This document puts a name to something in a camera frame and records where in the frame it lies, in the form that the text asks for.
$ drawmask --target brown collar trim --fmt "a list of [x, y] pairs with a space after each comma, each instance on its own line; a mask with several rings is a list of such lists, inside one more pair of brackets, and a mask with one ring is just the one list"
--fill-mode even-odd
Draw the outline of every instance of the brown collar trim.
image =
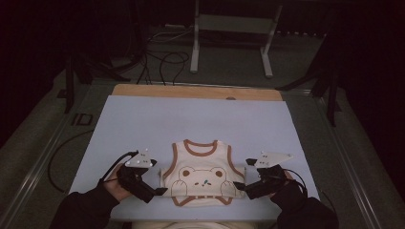
[[[200, 147], [209, 147], [209, 146], [211, 146], [212, 149], [210, 151], [206, 152], [206, 153], [199, 153], [199, 152], [195, 152], [195, 151], [191, 150], [189, 145], [200, 146]], [[188, 153], [190, 153], [191, 155], [193, 155], [193, 156], [210, 156], [210, 155], [214, 154], [214, 152], [217, 150], [217, 146], [218, 146], [218, 140], [214, 140], [212, 143], [207, 143], [207, 144], [201, 144], [201, 143], [192, 142], [189, 139], [186, 139], [184, 141], [185, 150]]]

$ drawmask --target light-colored garment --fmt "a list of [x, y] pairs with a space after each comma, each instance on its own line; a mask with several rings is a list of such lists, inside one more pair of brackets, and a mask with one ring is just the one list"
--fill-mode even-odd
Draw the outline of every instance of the light-colored garment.
[[164, 196], [177, 206], [228, 205], [242, 198], [233, 181], [245, 182], [245, 168], [236, 168], [231, 147], [219, 140], [195, 143], [188, 139], [173, 144], [173, 162], [161, 171], [160, 183], [168, 188]]
[[257, 229], [254, 222], [133, 222], [132, 229]]

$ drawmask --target baby vest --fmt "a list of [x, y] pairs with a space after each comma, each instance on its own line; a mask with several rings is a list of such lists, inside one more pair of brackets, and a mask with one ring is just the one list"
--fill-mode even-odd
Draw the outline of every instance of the baby vest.
[[245, 167], [235, 168], [229, 145], [186, 139], [173, 143], [173, 154], [170, 168], [161, 171], [160, 183], [168, 188], [164, 196], [172, 197], [177, 206], [228, 205], [244, 196], [233, 181], [245, 183]]

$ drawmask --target white paper sheet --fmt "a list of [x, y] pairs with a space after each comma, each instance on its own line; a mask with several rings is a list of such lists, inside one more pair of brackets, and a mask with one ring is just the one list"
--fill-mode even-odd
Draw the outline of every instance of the white paper sheet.
[[[148, 149], [158, 161], [143, 180], [159, 187], [159, 170], [170, 166], [172, 143], [190, 139], [210, 143], [219, 139], [232, 146], [235, 166], [245, 166], [246, 183], [259, 180], [247, 158], [262, 151], [292, 154], [282, 167], [297, 172], [309, 195], [318, 197], [309, 166], [295, 131], [287, 104], [282, 101], [109, 96], [71, 192], [86, 192], [123, 154]], [[112, 219], [119, 220], [267, 220], [280, 210], [267, 197], [234, 199], [228, 206], [181, 208], [170, 198], [154, 197], [148, 204], [135, 197], [117, 206]]]

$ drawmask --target black cable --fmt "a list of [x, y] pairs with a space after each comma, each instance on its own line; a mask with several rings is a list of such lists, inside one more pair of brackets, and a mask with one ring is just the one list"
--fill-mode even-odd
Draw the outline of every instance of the black cable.
[[[180, 38], [182, 36], [185, 36], [185, 35], [187, 35], [187, 34], [189, 34], [191, 32], [193, 32], [193, 30], [175, 31], [175, 32], [159, 32], [159, 33], [156, 33], [156, 34], [152, 35], [152, 37], [149, 38], [148, 42], [166, 43], [166, 42], [173, 41], [173, 40], [175, 40], [177, 38]], [[155, 40], [154, 39], [154, 38], [158, 37], [159, 35], [166, 35], [166, 34], [178, 34], [178, 35], [176, 35], [174, 37], [171, 37], [171, 38], [169, 38], [167, 40]]]
[[[157, 52], [157, 51], [149, 51], [147, 52], [147, 54], [151, 55], [152, 57], [157, 58], [158, 60], [160, 60], [160, 67], [159, 67], [159, 73], [160, 73], [160, 79], [163, 82], [163, 85], [166, 85], [166, 82], [164, 80], [163, 77], [163, 72], [162, 72], [162, 66], [164, 63], [168, 63], [168, 64], [182, 64], [181, 69], [176, 73], [176, 75], [174, 76], [172, 83], [173, 86], [175, 85], [175, 81], [176, 78], [180, 75], [180, 73], [184, 70], [185, 67], [185, 63], [190, 59], [189, 55], [186, 52], [161, 52], [161, 53], [167, 53], [163, 58], [160, 58], [154, 54], [151, 54], [151, 52]], [[178, 56], [181, 61], [168, 61], [166, 60], [170, 55], [176, 55]]]
[[113, 67], [111, 69], [111, 71], [116, 72], [116, 73], [125, 73], [125, 72], [128, 72], [128, 71], [132, 70], [139, 64], [139, 62], [140, 62], [141, 58], [143, 57], [143, 55], [144, 55], [144, 52], [142, 52], [142, 55], [141, 55], [140, 59], [136, 59], [135, 57], [133, 57], [131, 59], [130, 63], [124, 64], [124, 65], [121, 65], [121, 66], [117, 66], [117, 67]]
[[114, 162], [114, 164], [110, 167], [110, 169], [107, 171], [107, 173], [105, 173], [105, 175], [98, 181], [98, 183], [104, 182], [104, 179], [111, 173], [111, 171], [114, 170], [114, 168], [116, 168], [116, 166], [126, 157], [130, 156], [131, 158], [134, 157], [138, 152], [128, 152], [123, 156], [120, 156], [118, 160], [116, 160], [116, 162]]
[[145, 83], [146, 85], [152, 85], [152, 78], [149, 72], [149, 67], [148, 67], [148, 56], [145, 55], [145, 66], [144, 66], [145, 70], [146, 70], [146, 75], [145, 75]]
[[71, 138], [69, 138], [69, 139], [67, 139], [66, 141], [64, 141], [62, 144], [60, 144], [60, 145], [54, 150], [53, 155], [51, 156], [51, 159], [50, 159], [50, 161], [48, 162], [48, 180], [49, 180], [49, 182], [51, 183], [51, 185], [52, 185], [57, 191], [59, 191], [59, 192], [61, 192], [61, 193], [66, 193], [68, 190], [63, 190], [62, 188], [60, 188], [59, 186], [57, 186], [57, 185], [53, 182], [53, 179], [52, 179], [52, 176], [51, 176], [51, 167], [52, 167], [52, 162], [53, 162], [54, 157], [57, 155], [57, 153], [59, 152], [59, 150], [60, 150], [64, 145], [66, 145], [67, 143], [69, 143], [70, 141], [76, 139], [76, 138], [79, 137], [79, 136], [86, 135], [86, 134], [91, 133], [91, 132], [93, 132], [93, 131], [94, 131], [94, 130], [90, 130], [90, 131], [83, 132], [83, 133], [78, 134], [78, 135], [74, 135], [74, 136], [72, 136]]
[[289, 171], [289, 172], [292, 172], [292, 173], [294, 173], [296, 176], [298, 176], [298, 177], [301, 179], [301, 182], [302, 182], [302, 184], [304, 185], [304, 187], [307, 189], [307, 185], [305, 184], [303, 178], [302, 178], [299, 174], [297, 174], [297, 173], [295, 173], [294, 171], [289, 170], [289, 169], [284, 169], [284, 170], [287, 170], [287, 171]]
[[145, 73], [145, 71], [147, 72], [147, 75], [145, 77], [146, 80], [146, 84], [147, 84], [147, 76], [149, 75], [149, 68], [148, 68], [148, 56], [146, 55], [146, 52], [143, 54], [142, 56], [144, 58], [144, 63], [143, 63], [143, 58], [140, 60], [140, 65], [143, 66], [142, 72], [140, 73], [138, 80], [137, 80], [137, 84], [139, 84], [140, 80], [142, 79], [143, 74]]

